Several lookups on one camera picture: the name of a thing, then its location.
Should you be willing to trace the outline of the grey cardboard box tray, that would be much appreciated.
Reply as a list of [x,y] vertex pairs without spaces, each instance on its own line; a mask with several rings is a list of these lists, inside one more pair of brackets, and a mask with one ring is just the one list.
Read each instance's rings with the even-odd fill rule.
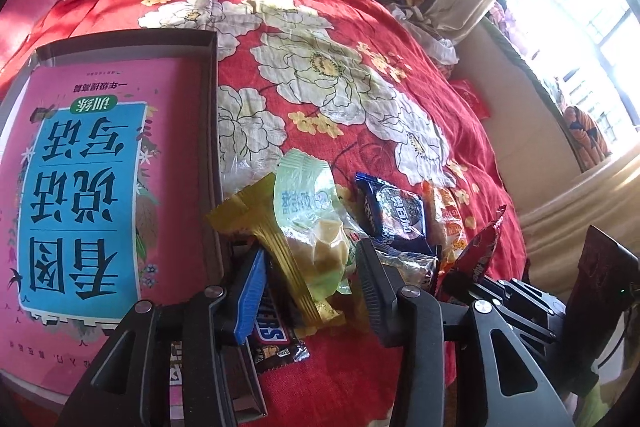
[[242,257],[234,257],[205,217],[222,199],[217,133],[217,36],[213,31],[140,29],[58,40],[29,54],[1,103],[1,135],[29,75],[41,66],[190,57],[201,65],[201,199],[204,286],[161,305],[138,300],[108,333],[67,395],[27,386],[1,369],[1,421],[25,424],[15,399],[50,407],[62,426],[234,426],[265,412],[247,338],[220,339],[220,305]]

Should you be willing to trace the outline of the orange patterned cushion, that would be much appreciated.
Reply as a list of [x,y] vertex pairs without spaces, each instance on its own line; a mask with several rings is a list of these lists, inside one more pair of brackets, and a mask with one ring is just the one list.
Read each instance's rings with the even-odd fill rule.
[[578,155],[586,169],[591,169],[611,155],[602,133],[590,116],[577,106],[567,106],[564,119],[577,143]]

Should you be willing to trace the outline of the red envelope packet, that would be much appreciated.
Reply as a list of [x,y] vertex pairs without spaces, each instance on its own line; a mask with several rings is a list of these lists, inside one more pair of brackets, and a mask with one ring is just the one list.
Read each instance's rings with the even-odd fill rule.
[[452,89],[457,92],[460,98],[470,106],[470,109],[479,120],[486,120],[490,118],[491,113],[489,108],[469,80],[455,79],[450,80],[449,84]]

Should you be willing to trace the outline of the brown Snickers bar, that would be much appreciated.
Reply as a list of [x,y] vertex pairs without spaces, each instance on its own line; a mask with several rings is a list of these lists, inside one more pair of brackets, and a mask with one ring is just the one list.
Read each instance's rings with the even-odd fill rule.
[[258,374],[303,362],[310,357],[306,343],[283,320],[269,287],[262,293],[248,343]]

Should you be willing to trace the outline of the dark blue Oreo packet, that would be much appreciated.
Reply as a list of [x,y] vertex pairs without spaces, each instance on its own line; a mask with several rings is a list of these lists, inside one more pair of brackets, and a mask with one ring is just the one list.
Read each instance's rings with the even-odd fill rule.
[[355,184],[363,195],[369,231],[377,241],[405,253],[433,254],[418,195],[363,172],[356,173]]

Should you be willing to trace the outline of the pink children's book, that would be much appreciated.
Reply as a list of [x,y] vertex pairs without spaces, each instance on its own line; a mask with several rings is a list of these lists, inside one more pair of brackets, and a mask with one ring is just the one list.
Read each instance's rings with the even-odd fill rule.
[[41,66],[1,135],[1,368],[67,395],[140,299],[206,281],[201,65]]

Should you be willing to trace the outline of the green white snack packet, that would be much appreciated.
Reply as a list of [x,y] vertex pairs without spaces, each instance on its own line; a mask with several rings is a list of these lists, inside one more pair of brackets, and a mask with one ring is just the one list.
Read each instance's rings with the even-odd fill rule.
[[312,299],[340,288],[352,249],[329,164],[297,148],[281,158],[273,210]]

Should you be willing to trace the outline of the orange cracker packet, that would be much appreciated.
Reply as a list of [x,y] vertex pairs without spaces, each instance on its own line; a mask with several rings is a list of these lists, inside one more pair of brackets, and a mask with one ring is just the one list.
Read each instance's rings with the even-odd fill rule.
[[453,265],[468,246],[462,216],[448,187],[428,181],[422,183],[426,212],[427,240],[431,246],[442,247],[442,263]]

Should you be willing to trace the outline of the clear small pastry packet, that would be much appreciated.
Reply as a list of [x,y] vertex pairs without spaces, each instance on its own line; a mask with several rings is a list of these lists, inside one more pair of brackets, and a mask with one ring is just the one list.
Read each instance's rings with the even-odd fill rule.
[[437,255],[398,251],[390,245],[373,241],[373,247],[382,265],[395,268],[402,279],[432,293],[437,283],[440,259]]

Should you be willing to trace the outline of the white plastic bag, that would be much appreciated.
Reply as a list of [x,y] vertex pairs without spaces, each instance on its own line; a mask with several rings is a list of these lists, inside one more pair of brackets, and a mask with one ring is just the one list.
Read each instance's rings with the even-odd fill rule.
[[445,66],[458,64],[459,57],[454,44],[431,28],[416,6],[391,3],[386,6],[386,9],[416,39],[416,42],[432,60]]

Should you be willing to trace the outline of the gold candy bar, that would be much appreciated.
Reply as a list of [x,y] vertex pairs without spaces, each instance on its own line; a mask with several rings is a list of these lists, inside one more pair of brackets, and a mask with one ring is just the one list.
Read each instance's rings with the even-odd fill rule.
[[252,185],[233,194],[208,215],[212,228],[224,235],[247,232],[266,248],[284,278],[288,293],[293,298],[304,323],[308,327],[340,326],[345,315],[335,310],[326,298],[314,300],[298,269],[288,241],[277,224],[273,210],[276,175],[269,173]]

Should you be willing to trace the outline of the red lollipop candy packet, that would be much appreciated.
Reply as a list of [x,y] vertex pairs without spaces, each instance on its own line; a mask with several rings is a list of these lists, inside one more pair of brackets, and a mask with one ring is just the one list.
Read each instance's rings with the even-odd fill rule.
[[486,274],[500,239],[506,205],[501,205],[494,220],[478,232],[466,246],[440,283],[436,298],[446,303],[460,296]]

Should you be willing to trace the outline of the red floral bedspread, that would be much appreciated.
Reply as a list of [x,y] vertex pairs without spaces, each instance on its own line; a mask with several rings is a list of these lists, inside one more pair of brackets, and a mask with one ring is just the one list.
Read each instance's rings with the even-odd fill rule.
[[[423,198],[448,187],[466,239],[506,205],[488,272],[521,277],[523,234],[483,125],[422,48],[372,0],[58,0],[1,69],[1,102],[29,54],[100,32],[213,31],[217,36],[220,205],[269,173],[292,148],[326,161],[353,239],[366,223],[357,172]],[[258,426],[365,426],[392,407],[400,353],[369,332],[350,259],[326,301],[340,326],[308,327],[268,253],[270,287],[294,312],[308,360],[262,374]]]

